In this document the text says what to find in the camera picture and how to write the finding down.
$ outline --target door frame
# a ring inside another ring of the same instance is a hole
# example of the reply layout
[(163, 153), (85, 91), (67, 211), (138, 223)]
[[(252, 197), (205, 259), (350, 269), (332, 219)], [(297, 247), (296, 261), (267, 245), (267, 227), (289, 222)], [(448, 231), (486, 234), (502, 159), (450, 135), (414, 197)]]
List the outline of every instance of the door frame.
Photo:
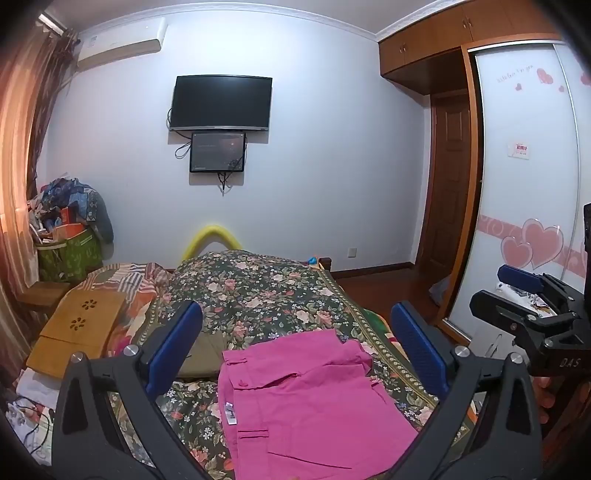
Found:
[(425, 201), (425, 211), (423, 213), (423, 226), (421, 227), (421, 236), (418, 242), (417, 258), (415, 265), (420, 267), (423, 261), (423, 254), (425, 249), (425, 239), (427, 235), (427, 225), (431, 216), (431, 201), (433, 197), (433, 182), (435, 180), (435, 151), (436, 151), (436, 115), (435, 115), (435, 102), (440, 98), (449, 98), (460, 95), (468, 95), (468, 89), (451, 90), (449, 92), (434, 93), (431, 95), (431, 153), (429, 158), (429, 180), (427, 183), (427, 198)]
[(472, 241), (476, 230), (476, 221), (480, 205), (480, 190), (482, 187), (482, 167), (484, 164), (484, 127), (482, 117), (482, 102), (480, 101), (480, 87), (477, 78), (477, 71), (473, 67), (475, 57), (468, 50), (472, 48), (496, 45), (500, 43), (519, 42), (524, 40), (562, 40), (558, 34), (550, 33), (529, 33), (507, 35), (504, 37), (489, 38), (487, 40), (475, 41), (462, 45), (462, 56), (468, 82), (468, 97), (470, 102), (470, 177), (468, 184), (468, 198), (466, 201), (466, 213), (460, 234), (460, 242), (457, 248), (456, 260), (453, 264), (452, 273), (449, 279), (449, 288), (443, 296), (443, 301), (435, 317), (434, 324), (442, 331), (450, 335), (455, 341), (467, 345), (467, 338), (458, 334), (447, 318), (452, 312), (456, 301), (460, 284), (466, 271), (466, 265)]

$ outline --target power cord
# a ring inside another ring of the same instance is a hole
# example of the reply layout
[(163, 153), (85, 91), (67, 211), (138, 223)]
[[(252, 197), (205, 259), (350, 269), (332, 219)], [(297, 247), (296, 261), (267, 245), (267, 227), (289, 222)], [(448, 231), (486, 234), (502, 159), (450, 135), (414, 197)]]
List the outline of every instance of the power cord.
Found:
[(230, 172), (223, 172), (222, 173), (218, 173), (217, 174), (217, 179), (220, 181), (220, 183), (222, 184), (222, 195), (224, 193), (226, 193), (226, 182), (228, 181), (228, 179), (230, 178), (230, 175), (232, 175), (232, 173), (234, 173), (236, 171), (236, 167), (238, 166), (238, 164), (244, 160), (246, 161), (246, 148), (248, 147), (248, 137), (246, 136), (246, 134), (244, 134), (244, 153), (242, 154), (242, 156), (240, 158), (237, 158), (235, 160), (232, 160), (228, 166), (232, 166), (232, 169), (230, 170)]
[[(28, 400), (29, 402), (31, 402), (32, 404), (35, 404), (35, 402), (33, 402), (33, 400), (30, 400), (27, 397), (23, 397), (21, 396), (21, 398)], [(15, 402), (15, 405), (18, 408), (24, 408), (26, 410), (32, 410), (34, 411), (36, 414), (38, 414), (40, 417), (44, 417), (46, 422), (47, 422), (47, 429), (45, 430), (45, 437), (43, 438), (43, 441), (37, 445), (37, 447), (35, 447), (33, 450), (31, 450), (29, 453), (32, 455), (33, 453), (35, 453), (37, 450), (39, 450), (41, 447), (43, 447), (43, 445), (45, 445), (45, 442), (47, 441), (47, 438), (49, 437), (49, 428), (51, 426), (51, 423), (53, 423), (49, 417), (47, 415), (45, 415), (43, 412), (40, 412), (39, 410), (37, 410), (36, 408), (33, 407), (27, 407), (25, 405), (19, 405), (17, 402)], [(25, 447), (27, 446), (27, 438), (29, 438), (29, 435), (33, 435), (38, 429), (39, 429), (39, 425), (41, 425), (41, 419), (37, 422), (37, 425), (35, 425), (35, 427), (25, 435), (25, 437), (22, 440), (22, 444), (25, 445)]]
[[(166, 127), (170, 130), (170, 114), (173, 111), (172, 108), (170, 108), (168, 110), (168, 114), (166, 116)], [(187, 137), (186, 135), (183, 135), (180, 131), (175, 130), (176, 133), (178, 133), (181, 137), (186, 138), (188, 140), (187, 143), (181, 145), (180, 147), (178, 147), (175, 151), (174, 151), (174, 156), (176, 157), (176, 159), (178, 160), (182, 160), (184, 157), (187, 156), (187, 154), (189, 153), (189, 151), (191, 150), (191, 137)], [(180, 151), (183, 150), (183, 148), (185, 148), (186, 150), (183, 153), (179, 153)]]

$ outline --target wooden table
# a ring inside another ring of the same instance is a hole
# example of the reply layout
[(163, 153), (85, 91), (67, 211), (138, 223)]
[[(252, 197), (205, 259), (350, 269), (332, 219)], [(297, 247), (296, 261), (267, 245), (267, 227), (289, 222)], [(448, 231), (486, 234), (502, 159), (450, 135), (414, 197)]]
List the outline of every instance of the wooden table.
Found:
[(28, 310), (51, 316), (55, 312), (57, 304), (71, 287), (69, 283), (38, 281), (22, 294), (17, 295), (17, 300)]

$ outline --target blue gripper pad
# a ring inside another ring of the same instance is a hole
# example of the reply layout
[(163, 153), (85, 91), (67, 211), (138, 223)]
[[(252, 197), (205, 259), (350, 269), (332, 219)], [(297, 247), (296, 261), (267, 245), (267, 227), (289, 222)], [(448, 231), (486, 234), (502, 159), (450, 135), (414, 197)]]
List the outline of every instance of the blue gripper pad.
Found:
[(203, 313), (198, 303), (192, 302), (180, 314), (181, 318), (149, 364), (146, 393), (152, 401), (170, 389), (203, 326)]
[(409, 302), (397, 303), (390, 316), (392, 331), (404, 348), (425, 390), (444, 399), (454, 371), (452, 344), (441, 331), (427, 325)]
[(503, 265), (499, 268), (496, 276), (501, 282), (530, 293), (542, 293), (544, 290), (539, 275), (509, 265)]

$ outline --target pink shirt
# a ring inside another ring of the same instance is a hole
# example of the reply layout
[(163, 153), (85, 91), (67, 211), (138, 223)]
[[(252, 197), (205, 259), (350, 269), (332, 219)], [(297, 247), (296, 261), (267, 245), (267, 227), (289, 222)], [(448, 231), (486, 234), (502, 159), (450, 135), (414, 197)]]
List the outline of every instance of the pink shirt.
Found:
[(363, 480), (389, 469), (417, 435), (365, 376), (371, 356), (334, 330), (223, 356), (218, 397), (236, 480)]

